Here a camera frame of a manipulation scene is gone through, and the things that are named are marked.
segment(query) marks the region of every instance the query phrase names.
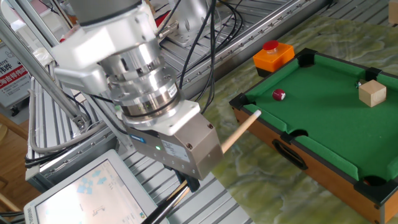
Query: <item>orange button base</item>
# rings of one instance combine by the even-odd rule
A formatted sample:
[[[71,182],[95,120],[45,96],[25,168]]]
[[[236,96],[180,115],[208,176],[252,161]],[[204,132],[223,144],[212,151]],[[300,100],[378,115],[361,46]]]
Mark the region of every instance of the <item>orange button base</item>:
[[[266,50],[261,50],[253,56],[256,67],[268,72],[278,70],[292,58],[294,58],[293,46],[282,43],[279,43],[277,52],[273,54],[269,54]]]

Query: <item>red sign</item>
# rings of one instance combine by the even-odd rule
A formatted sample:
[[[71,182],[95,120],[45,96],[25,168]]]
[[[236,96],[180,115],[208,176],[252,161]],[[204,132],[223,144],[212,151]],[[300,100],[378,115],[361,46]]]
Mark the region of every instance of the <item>red sign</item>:
[[[14,69],[13,71],[3,75],[2,77],[0,77],[0,89],[8,86],[13,81],[17,80],[20,77],[23,77],[26,74],[27,74],[26,68],[23,65],[21,65],[16,69]]]

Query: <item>green felt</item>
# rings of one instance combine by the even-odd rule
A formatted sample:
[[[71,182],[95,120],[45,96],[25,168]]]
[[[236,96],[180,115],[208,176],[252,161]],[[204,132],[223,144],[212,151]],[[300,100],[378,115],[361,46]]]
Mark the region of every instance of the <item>green felt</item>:
[[[369,175],[391,180],[398,175],[398,82],[379,75],[387,100],[370,108],[354,86],[364,74],[362,68],[316,55],[314,66],[292,62],[253,88],[246,95],[256,106],[245,108],[266,111],[261,118],[284,123],[276,127],[281,131],[306,130],[309,138],[297,141],[356,180]],[[283,101],[272,98],[278,88],[286,92]]]

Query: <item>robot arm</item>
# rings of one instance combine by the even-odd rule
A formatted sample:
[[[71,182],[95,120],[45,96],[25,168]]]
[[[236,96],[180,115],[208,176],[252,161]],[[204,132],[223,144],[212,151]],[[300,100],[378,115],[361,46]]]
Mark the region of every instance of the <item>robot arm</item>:
[[[165,66],[149,6],[138,0],[70,3],[82,29],[53,48],[59,79],[91,95],[110,86],[140,153],[204,179],[223,158],[220,142],[198,103],[184,99],[174,70]]]

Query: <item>white tablet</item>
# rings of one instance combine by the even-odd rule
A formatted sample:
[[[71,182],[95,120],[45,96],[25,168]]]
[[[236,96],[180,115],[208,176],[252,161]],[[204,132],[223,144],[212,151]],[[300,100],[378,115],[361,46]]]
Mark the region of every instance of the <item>white tablet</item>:
[[[155,208],[118,154],[110,150],[29,202],[24,213],[28,224],[140,224]]]

